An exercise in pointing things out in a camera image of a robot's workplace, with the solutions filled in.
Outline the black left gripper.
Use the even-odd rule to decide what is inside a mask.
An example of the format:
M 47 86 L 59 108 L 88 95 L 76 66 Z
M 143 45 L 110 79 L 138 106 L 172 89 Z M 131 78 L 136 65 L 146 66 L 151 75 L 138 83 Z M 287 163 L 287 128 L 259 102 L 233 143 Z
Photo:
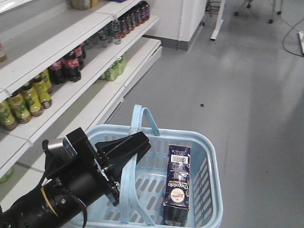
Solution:
M 77 128 L 65 137 L 75 149 L 76 157 L 61 161 L 53 156 L 45 140 L 45 185 L 47 196 L 59 203 L 66 200 L 89 206 L 105 195 L 113 205 L 119 203 L 118 183 L 127 162 L 137 156 L 139 162 L 150 150 L 151 144 L 143 132 L 127 137 L 95 144 L 90 143 L 82 128 Z

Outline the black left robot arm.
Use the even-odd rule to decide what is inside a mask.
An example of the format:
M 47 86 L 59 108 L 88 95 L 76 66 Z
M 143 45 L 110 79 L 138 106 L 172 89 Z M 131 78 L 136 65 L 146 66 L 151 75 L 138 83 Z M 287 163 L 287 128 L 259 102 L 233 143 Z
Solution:
M 42 147 L 42 180 L 1 212 L 3 228 L 59 228 L 79 213 L 86 223 L 88 206 L 100 197 L 119 204 L 123 168 L 133 157 L 140 160 L 151 145 L 142 132 L 92 145 L 77 128 L 57 142 L 44 140 Z

